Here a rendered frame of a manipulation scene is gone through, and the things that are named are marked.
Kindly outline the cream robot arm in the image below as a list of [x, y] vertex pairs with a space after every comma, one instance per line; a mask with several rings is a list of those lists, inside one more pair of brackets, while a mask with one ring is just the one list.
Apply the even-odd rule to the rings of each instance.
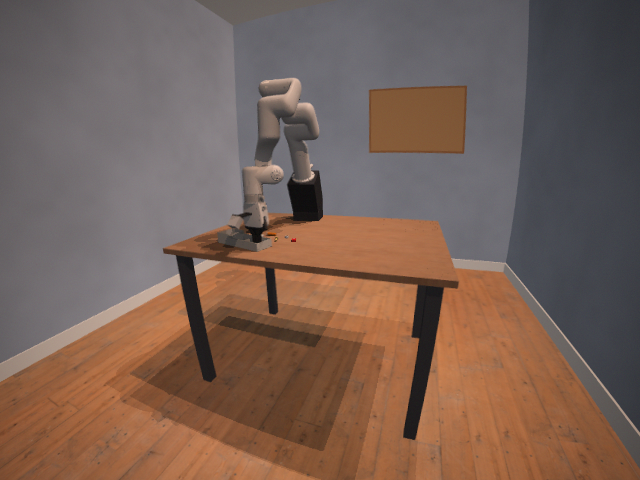
[[292, 180], [306, 183], [315, 177], [311, 171], [313, 164], [310, 164], [308, 147], [303, 140], [317, 139], [319, 126], [313, 106], [310, 103], [298, 103], [301, 96], [300, 81], [296, 78], [265, 80], [260, 83], [259, 92], [263, 98], [257, 104], [255, 166], [242, 170], [244, 202], [263, 201], [263, 184], [277, 184], [283, 179], [282, 169], [272, 165], [272, 153], [280, 139], [282, 117], [285, 117], [282, 118], [286, 124], [284, 134], [294, 171]]

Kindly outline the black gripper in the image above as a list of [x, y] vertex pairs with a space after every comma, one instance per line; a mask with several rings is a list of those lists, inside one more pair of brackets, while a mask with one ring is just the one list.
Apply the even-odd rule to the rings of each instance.
[[[244, 202], [243, 213], [246, 212], [252, 213], [252, 215], [243, 217], [245, 228], [249, 229], [252, 235], [252, 241], [254, 243], [260, 243], [262, 242], [261, 234], [263, 233], [263, 231], [268, 230], [267, 226], [269, 225], [266, 203], [264, 202], [264, 200], [259, 202]], [[268, 224], [266, 223], [266, 221], [268, 222]]]

